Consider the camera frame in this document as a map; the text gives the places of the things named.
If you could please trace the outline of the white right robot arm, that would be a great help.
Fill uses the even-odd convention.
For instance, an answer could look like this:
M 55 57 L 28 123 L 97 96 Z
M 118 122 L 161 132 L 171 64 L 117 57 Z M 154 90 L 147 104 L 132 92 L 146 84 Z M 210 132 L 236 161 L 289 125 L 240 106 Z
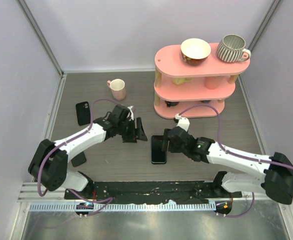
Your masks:
M 151 137 L 151 156 L 156 160 L 167 152 L 184 154 L 194 162 L 223 165 L 239 170 L 240 174 L 219 172 L 212 191 L 222 198 L 228 193 L 252 192 L 265 194 L 271 200 L 290 205 L 293 202 L 293 165 L 282 153 L 253 154 L 228 146 L 207 137 L 195 138 L 189 134 L 186 117 L 175 120 L 177 125 L 166 128 L 163 135 Z

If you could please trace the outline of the black phone under arm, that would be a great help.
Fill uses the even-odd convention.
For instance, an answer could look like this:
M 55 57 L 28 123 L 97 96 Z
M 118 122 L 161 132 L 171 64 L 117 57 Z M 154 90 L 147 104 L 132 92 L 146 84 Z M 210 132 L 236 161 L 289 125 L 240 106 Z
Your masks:
M 86 162 L 87 162 L 87 158 L 86 158 L 84 152 L 79 153 L 71 160 L 71 164 L 74 168 L 78 167 Z

